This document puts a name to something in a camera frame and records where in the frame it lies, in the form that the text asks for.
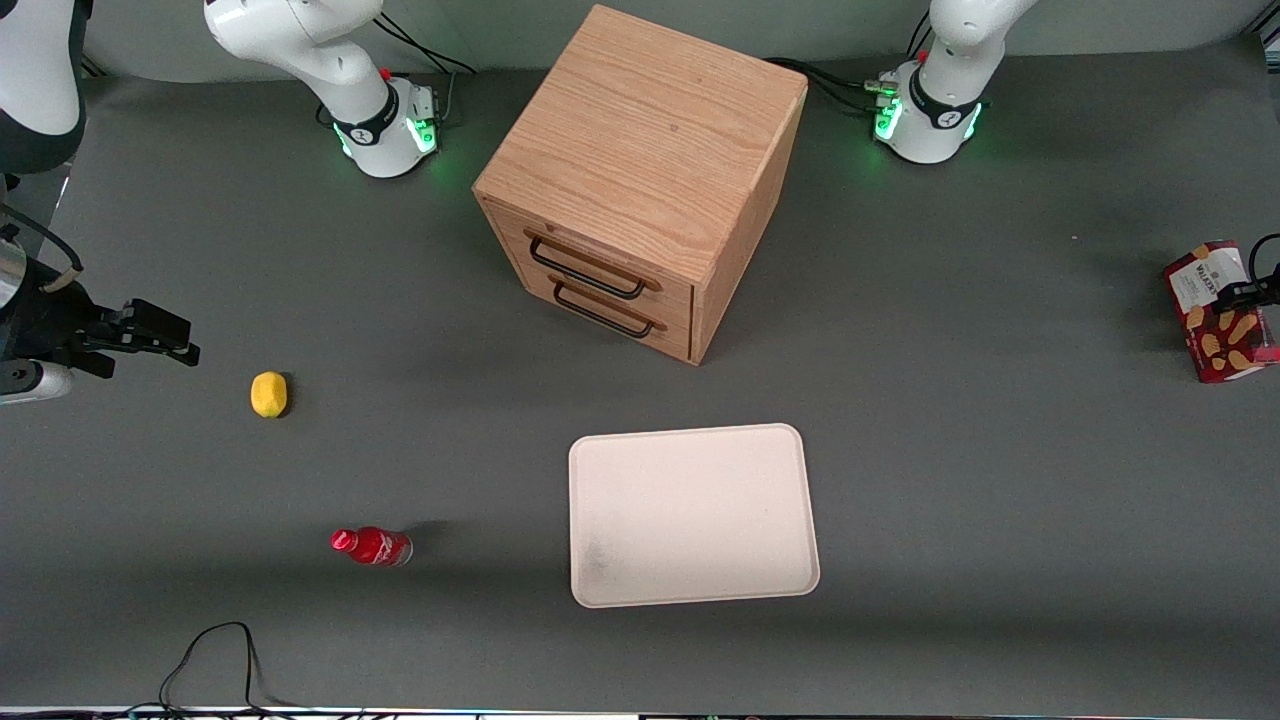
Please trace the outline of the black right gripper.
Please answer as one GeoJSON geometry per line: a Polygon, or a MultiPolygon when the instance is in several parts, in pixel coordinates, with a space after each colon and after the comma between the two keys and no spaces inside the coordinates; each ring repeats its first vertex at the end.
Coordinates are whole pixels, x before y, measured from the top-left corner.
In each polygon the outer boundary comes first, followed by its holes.
{"type": "Polygon", "coordinates": [[[15,296],[1,313],[1,360],[35,360],[70,366],[72,370],[111,379],[113,354],[151,354],[184,366],[197,366],[201,348],[189,340],[191,323],[142,299],[120,310],[106,311],[74,281],[51,293],[46,283],[58,273],[44,263],[26,259],[26,273],[15,296]],[[96,325],[96,340],[77,336],[96,325]]]}

